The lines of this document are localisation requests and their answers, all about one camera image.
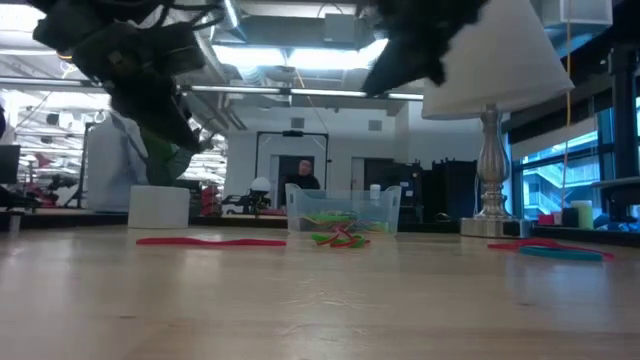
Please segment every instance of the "table surface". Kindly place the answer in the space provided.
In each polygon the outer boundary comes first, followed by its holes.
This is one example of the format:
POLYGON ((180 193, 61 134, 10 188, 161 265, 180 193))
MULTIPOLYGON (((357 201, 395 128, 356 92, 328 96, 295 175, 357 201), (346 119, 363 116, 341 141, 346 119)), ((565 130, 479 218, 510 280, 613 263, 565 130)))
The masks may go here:
POLYGON ((286 248, 135 245, 155 235, 105 227, 2 239, 0 358, 640 358, 638 250, 583 263, 425 234, 365 249, 295 236, 286 248))

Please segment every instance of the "lamp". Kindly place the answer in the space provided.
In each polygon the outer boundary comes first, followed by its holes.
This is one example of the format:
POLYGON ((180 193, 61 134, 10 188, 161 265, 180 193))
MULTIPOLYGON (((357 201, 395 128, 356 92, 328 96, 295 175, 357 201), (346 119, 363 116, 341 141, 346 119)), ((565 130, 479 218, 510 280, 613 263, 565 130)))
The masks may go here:
POLYGON ((511 112, 557 97, 573 88, 544 28, 528 0, 490 0, 478 24, 467 26, 452 41, 443 59, 447 81, 437 87, 426 80, 422 116, 432 120, 480 116, 484 146, 478 177, 484 183, 483 209, 463 219, 461 233, 510 237, 507 223, 527 224, 504 208, 502 183, 511 166, 502 142, 501 112, 511 112))

